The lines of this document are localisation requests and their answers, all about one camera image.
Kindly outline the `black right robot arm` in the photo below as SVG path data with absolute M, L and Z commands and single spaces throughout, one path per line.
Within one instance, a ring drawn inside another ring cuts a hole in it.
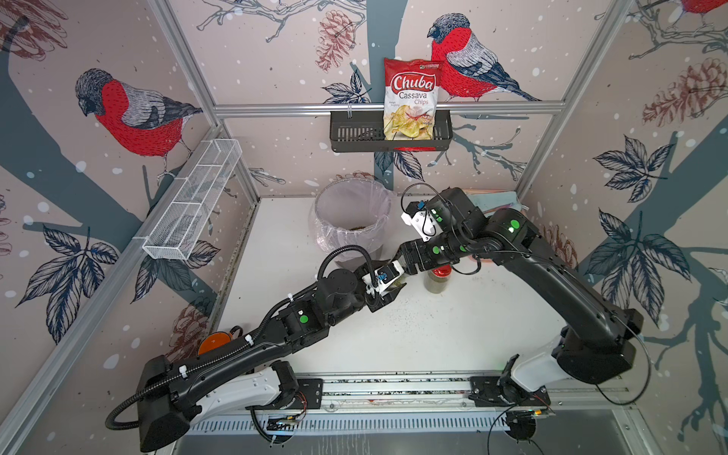
M 394 255 L 405 273 L 454 267 L 466 257 L 489 260 L 528 284 L 566 323 L 546 345 L 508 360 L 495 385 L 497 405 L 521 405 L 565 378 L 598 387 L 633 367 L 645 347 L 639 339 L 643 316 L 598 294 L 523 213 L 500 208 L 486 215 L 459 188 L 401 208 L 405 223 L 420 236 Z

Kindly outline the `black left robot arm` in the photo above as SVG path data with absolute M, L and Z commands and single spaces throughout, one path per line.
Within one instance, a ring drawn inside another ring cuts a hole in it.
M 408 270 L 402 258 L 375 261 L 360 246 L 336 249 L 323 260 L 314 284 L 273 305 L 249 334 L 176 362 L 165 356 L 149 360 L 136 393 L 110 411 L 106 428 L 137 430 L 143 452 L 161 449 L 210 411 L 205 398 L 245 373 L 254 382 L 246 406 L 293 397 L 298 381 L 284 358 L 325 339 L 362 308 L 375 312 L 394 301 L 394 285 Z

